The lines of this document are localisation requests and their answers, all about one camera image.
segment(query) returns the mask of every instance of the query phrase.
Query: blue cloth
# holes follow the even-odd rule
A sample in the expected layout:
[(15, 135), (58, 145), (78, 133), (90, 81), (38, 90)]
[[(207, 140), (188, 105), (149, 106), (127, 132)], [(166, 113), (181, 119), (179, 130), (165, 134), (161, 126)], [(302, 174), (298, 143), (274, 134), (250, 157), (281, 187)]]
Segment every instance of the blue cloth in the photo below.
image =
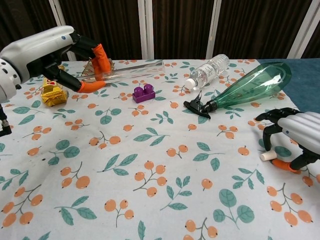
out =
[(283, 91), (300, 111), (320, 113), (320, 58), (257, 60), (260, 64), (267, 62), (288, 64), (292, 78)]

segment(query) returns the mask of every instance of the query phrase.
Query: gold gift box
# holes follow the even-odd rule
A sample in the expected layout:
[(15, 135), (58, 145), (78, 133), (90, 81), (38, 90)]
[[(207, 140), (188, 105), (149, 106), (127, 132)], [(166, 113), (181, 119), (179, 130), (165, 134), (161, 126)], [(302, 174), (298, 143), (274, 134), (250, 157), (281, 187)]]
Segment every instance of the gold gift box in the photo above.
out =
[[(59, 66), (61, 70), (65, 70), (64, 66)], [(43, 85), (41, 90), (41, 98), (45, 105), (52, 107), (58, 104), (67, 102), (68, 91), (63, 89), (63, 86), (56, 81), (48, 78), (43, 79)]]

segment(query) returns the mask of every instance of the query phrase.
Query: water bottle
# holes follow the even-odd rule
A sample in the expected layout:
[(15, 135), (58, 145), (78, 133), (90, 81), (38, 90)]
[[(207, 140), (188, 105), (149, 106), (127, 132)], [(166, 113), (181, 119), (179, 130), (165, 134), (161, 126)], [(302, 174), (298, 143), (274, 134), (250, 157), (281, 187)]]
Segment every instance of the water bottle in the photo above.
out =
[(189, 90), (202, 88), (227, 70), (229, 62), (229, 58), (224, 54), (213, 57), (207, 63), (194, 69), (190, 73), (190, 78), (185, 81), (184, 86)]

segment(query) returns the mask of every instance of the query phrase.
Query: floral tablecloth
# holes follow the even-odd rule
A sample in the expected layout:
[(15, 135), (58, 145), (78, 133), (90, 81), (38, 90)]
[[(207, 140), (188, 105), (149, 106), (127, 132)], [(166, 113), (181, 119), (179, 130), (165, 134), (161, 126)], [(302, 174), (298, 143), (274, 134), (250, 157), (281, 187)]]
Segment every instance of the floral tablecloth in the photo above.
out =
[[(115, 68), (145, 64), (115, 61)], [(164, 60), (163, 72), (120, 79), (66, 104), (41, 101), (42, 77), (3, 104), (13, 133), (0, 139), (1, 240), (319, 239), (320, 163), (299, 174), (262, 162), (255, 117), (295, 105), (277, 95), (218, 109), (211, 120), (183, 106), (184, 82), (203, 60)], [(86, 62), (64, 62), (80, 76)], [(257, 67), (231, 60), (203, 89), (206, 102)], [(156, 97), (135, 103), (135, 87)], [(282, 133), (278, 158), (301, 154)]]

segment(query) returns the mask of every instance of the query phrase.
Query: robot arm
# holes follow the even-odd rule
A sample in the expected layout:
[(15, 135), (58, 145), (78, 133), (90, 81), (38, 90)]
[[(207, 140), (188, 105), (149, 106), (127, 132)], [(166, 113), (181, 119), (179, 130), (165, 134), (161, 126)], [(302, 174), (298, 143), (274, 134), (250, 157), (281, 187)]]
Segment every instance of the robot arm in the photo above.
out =
[(316, 112), (300, 112), (286, 107), (262, 113), (257, 121), (269, 120), (274, 123), (263, 130), (263, 143), (267, 151), (271, 149), (271, 135), (284, 133), (298, 143), (302, 154), (292, 162), (280, 159), (272, 160), (272, 164), (283, 170), (296, 172), (300, 168), (320, 159), (320, 114)]
[(62, 55), (72, 51), (91, 59), (94, 72), (110, 72), (111, 64), (98, 42), (77, 34), (72, 26), (57, 26), (12, 42), (0, 52), (0, 103), (9, 100), (30, 78), (44, 75), (78, 93), (92, 93), (103, 81), (85, 83), (59, 69)]

